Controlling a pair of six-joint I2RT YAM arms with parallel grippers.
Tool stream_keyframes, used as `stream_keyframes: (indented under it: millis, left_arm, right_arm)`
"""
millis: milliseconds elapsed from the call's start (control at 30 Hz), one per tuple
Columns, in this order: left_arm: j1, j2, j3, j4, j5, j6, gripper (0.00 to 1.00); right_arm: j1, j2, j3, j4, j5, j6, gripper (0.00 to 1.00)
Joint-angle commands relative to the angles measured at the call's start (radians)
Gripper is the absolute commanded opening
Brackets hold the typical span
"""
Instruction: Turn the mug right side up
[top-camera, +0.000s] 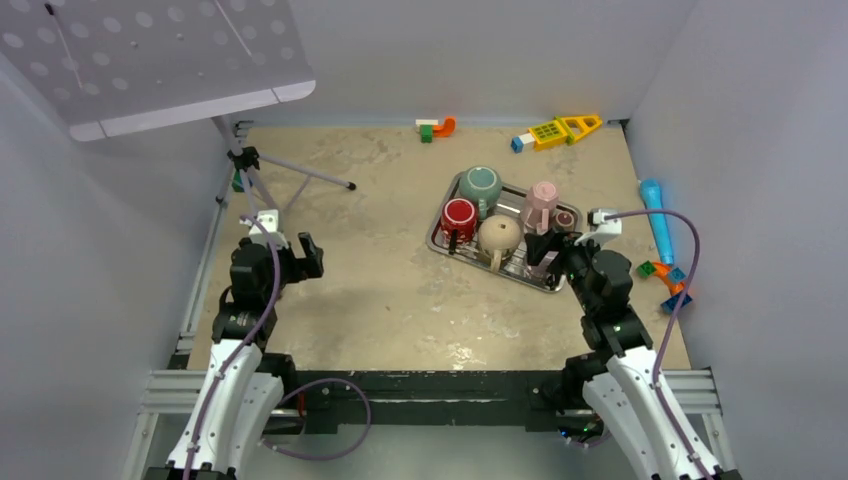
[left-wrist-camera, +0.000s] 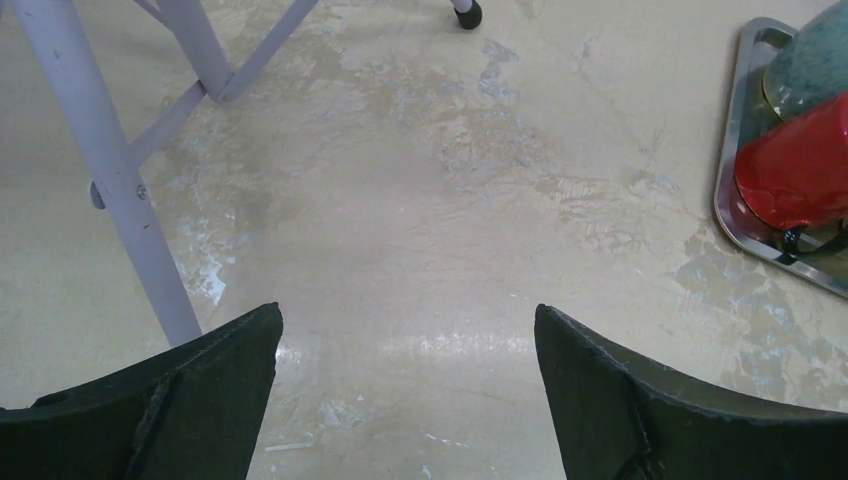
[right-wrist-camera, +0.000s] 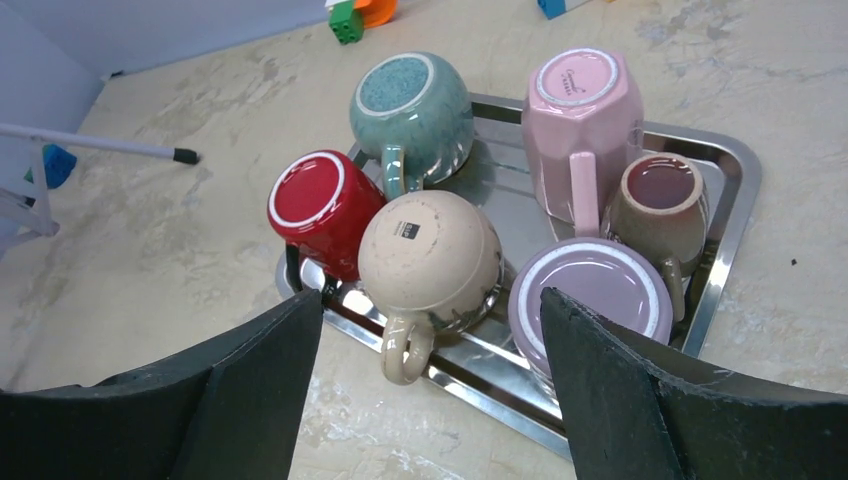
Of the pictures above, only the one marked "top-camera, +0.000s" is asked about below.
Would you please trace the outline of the small dark brown mug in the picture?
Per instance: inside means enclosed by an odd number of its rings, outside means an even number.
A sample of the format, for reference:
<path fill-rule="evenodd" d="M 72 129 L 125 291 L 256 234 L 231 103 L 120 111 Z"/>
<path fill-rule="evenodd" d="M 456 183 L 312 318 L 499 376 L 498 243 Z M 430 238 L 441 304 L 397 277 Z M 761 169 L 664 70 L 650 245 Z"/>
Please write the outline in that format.
<path fill-rule="evenodd" d="M 558 210 L 552 217 L 551 224 L 564 231 L 575 231 L 578 226 L 578 216 L 571 210 Z"/>

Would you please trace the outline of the beige mug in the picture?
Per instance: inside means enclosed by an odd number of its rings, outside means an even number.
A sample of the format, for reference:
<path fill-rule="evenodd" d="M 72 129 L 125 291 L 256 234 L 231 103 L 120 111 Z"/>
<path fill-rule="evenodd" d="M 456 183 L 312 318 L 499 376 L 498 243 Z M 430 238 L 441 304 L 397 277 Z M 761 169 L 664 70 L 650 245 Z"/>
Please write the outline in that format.
<path fill-rule="evenodd" d="M 493 215 L 478 229 L 478 257 L 488 264 L 492 273 L 497 273 L 520 246 L 522 236 L 522 228 L 514 218 Z"/>

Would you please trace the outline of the pink mug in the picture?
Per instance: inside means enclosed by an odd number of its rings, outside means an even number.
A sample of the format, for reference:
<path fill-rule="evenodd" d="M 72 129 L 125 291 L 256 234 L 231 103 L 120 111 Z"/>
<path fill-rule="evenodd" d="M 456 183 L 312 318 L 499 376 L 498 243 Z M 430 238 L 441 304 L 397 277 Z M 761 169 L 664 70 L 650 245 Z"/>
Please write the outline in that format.
<path fill-rule="evenodd" d="M 524 227 L 530 232 L 545 234 L 550 229 L 558 201 L 559 192 L 553 183 L 540 181 L 532 185 L 519 214 Z"/>

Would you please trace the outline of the teal green mug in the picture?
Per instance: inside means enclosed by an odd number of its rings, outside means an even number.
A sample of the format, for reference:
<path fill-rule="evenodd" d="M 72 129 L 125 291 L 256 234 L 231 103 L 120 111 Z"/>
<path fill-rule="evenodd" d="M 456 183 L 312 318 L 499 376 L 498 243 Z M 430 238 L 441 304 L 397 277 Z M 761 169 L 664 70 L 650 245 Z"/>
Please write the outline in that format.
<path fill-rule="evenodd" d="M 462 173 L 458 196 L 469 200 L 477 210 L 478 220 L 484 221 L 496 208 L 502 192 L 502 179 L 489 166 L 478 165 Z"/>

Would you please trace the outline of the red mug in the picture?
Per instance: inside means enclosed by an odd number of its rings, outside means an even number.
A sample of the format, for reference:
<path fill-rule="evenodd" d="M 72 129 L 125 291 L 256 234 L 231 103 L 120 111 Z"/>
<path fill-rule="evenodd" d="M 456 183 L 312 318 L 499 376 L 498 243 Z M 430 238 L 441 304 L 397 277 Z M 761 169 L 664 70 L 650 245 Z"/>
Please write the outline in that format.
<path fill-rule="evenodd" d="M 438 222 L 441 245 L 449 254 L 455 253 L 459 247 L 473 240 L 477 223 L 477 207 L 470 200 L 460 197 L 450 199 L 443 205 Z"/>

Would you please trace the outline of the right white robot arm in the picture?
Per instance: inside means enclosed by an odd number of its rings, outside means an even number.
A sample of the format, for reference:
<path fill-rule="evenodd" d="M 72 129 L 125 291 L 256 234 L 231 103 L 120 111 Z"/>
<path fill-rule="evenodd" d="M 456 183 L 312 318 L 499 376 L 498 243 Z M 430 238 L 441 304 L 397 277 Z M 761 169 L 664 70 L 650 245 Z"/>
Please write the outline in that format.
<path fill-rule="evenodd" d="M 567 359 L 551 390 L 557 409 L 588 405 L 641 479 L 738 479 L 686 419 L 667 385 L 643 322 L 630 304 L 631 263 L 574 232 L 525 236 L 526 261 L 550 252 L 548 271 L 564 279 L 583 310 L 589 353 Z"/>

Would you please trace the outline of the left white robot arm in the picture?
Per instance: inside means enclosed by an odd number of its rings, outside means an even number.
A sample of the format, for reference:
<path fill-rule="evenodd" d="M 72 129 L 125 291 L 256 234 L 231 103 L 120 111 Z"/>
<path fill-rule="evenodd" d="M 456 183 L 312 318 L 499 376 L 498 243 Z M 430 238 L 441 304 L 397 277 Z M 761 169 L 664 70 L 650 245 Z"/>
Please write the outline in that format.
<path fill-rule="evenodd" d="M 147 479 L 237 479 L 257 446 L 271 411 L 297 399 L 297 372 L 286 354 L 269 354 L 277 321 L 270 300 L 288 284 L 320 278 L 323 250 L 301 232 L 304 255 L 275 237 L 269 249 L 261 233 L 240 240 L 231 255 L 230 284 L 218 300 L 209 366 L 177 444 Z"/>

